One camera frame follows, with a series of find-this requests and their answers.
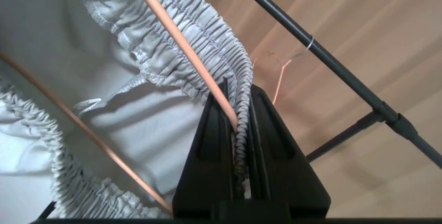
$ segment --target beige wall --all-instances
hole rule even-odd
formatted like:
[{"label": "beige wall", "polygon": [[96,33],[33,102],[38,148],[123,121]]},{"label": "beige wall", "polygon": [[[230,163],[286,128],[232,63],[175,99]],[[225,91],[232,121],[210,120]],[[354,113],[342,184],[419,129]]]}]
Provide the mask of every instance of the beige wall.
[{"label": "beige wall", "polygon": [[[256,61],[273,98],[304,47],[253,0],[207,0]],[[442,0],[274,0],[442,152]],[[311,53],[286,68],[275,103],[305,154],[370,111]],[[329,216],[442,216],[442,171],[376,124],[312,163]]]}]

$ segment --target black metal pole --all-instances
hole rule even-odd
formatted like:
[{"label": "black metal pole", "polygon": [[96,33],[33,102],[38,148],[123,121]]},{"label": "black metal pole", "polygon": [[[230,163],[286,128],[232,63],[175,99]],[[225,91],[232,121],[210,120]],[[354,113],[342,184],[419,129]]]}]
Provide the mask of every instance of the black metal pole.
[{"label": "black metal pole", "polygon": [[[299,26],[284,10],[279,8],[272,0],[255,0],[273,18],[283,25],[304,46],[308,46],[312,36]],[[365,100],[375,112],[382,115],[385,122],[397,134],[410,140],[431,161],[442,169],[442,156],[420,137],[413,125],[400,113],[393,110],[388,104],[375,95],[364,83],[345,68],[330,52],[322,47],[316,40],[309,49],[319,60],[330,68],[342,79],[355,93]]]},{"label": "black metal pole", "polygon": [[382,122],[383,118],[381,115],[371,112],[362,117],[356,123],[354,123],[351,127],[345,129],[343,132],[336,135],[331,140],[327,141],[325,144],[321,145],[314,151],[312,151],[309,155],[305,156],[307,161],[313,162],[315,159],[321,157],[328,151],[332,150],[334,147],[342,144],[347,139],[353,137],[358,132],[372,126],[376,122]]}]

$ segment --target corrugated wall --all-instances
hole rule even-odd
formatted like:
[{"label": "corrugated wall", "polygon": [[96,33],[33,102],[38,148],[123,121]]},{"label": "corrugated wall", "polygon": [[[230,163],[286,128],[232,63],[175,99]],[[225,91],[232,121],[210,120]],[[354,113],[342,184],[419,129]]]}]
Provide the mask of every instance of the corrugated wall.
[{"label": "corrugated wall", "polygon": [[[253,0],[207,0],[256,61],[273,98],[305,47]],[[442,152],[442,0],[274,0]],[[275,106],[305,154],[370,111],[311,53],[285,70]],[[442,171],[375,124],[312,163],[330,217],[442,216]]]}]

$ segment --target clothes hanger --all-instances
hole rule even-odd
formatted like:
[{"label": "clothes hanger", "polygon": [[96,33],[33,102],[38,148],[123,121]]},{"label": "clothes hanger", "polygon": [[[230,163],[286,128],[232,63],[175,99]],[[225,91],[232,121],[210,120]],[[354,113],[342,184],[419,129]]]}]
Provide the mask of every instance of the clothes hanger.
[{"label": "clothes hanger", "polygon": [[151,7],[152,11],[161,21],[169,34],[171,34],[172,38],[177,42],[178,46],[182,49],[189,61],[195,67],[196,71],[200,74],[207,87],[209,87],[210,92],[212,92],[216,101],[221,106],[221,109],[226,113],[233,130],[236,132],[238,126],[238,117],[236,116],[235,111],[229,104],[229,101],[226,99],[221,89],[216,84],[215,80],[207,71],[206,67],[204,67],[201,59],[198,57],[184,35],[181,33],[180,29],[176,26],[172,18],[169,16],[169,14],[167,14],[167,11],[162,7],[161,3],[158,0],[145,0],[145,2]]},{"label": "clothes hanger", "polygon": [[146,190],[162,207],[172,214],[170,206],[149,184],[145,183],[102,139],[89,129],[59,98],[53,95],[47,88],[41,85],[30,73],[23,69],[18,63],[14,62],[7,55],[0,53],[0,60],[5,62],[11,68],[15,69],[21,76],[34,85],[43,95],[45,95],[53,104],[61,109],[87,136],[106,153],[118,166],[120,166],[141,188]]},{"label": "clothes hanger", "polygon": [[279,93],[279,86],[281,85],[281,79],[282,79],[282,75],[284,74],[284,69],[285,69],[285,67],[286,67],[287,65],[289,65],[289,63],[290,63],[293,59],[295,59],[295,58],[297,58],[297,57],[299,57],[299,56],[301,56],[301,55],[304,55],[304,53],[307,52],[307,50],[310,49],[310,47],[311,47],[311,45],[313,44],[314,40],[315,40],[315,39],[314,39],[314,37],[312,36],[312,37],[311,37],[310,44],[304,49],[303,52],[294,55],[290,60],[288,60],[284,65],[282,65],[282,67],[281,67],[281,73],[279,74],[278,85],[277,85],[277,87],[276,87],[275,97],[273,98],[273,101],[271,102],[273,105],[275,104],[275,102],[276,102],[276,98],[277,98],[278,93]]}]

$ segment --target black rod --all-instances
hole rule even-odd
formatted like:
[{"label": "black rod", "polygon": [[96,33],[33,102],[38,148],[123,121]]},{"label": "black rod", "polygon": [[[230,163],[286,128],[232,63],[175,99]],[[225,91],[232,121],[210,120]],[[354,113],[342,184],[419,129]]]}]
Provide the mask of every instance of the black rod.
[{"label": "black rod", "polygon": [[331,140],[327,141],[325,144],[321,145],[314,151],[312,151],[309,155],[306,156],[307,161],[313,162],[315,159],[321,157],[328,151],[332,150],[334,147],[337,147],[338,145],[342,144],[347,139],[353,137],[358,132],[372,126],[376,122],[383,121],[383,118],[381,115],[371,112],[362,117],[360,120],[358,120],[356,123],[354,123],[351,127],[345,129],[343,132],[336,135]]},{"label": "black rod", "polygon": [[[279,8],[272,0],[255,0],[276,21],[283,25],[304,46],[308,46],[313,38],[307,31],[299,26],[284,10]],[[374,94],[364,83],[343,66],[330,52],[316,40],[309,49],[330,70],[344,81],[355,93],[365,100],[375,112],[382,115],[384,121],[402,137],[410,140],[431,161],[442,169],[442,156],[420,137],[413,125],[401,114],[398,114],[388,104]]]}]

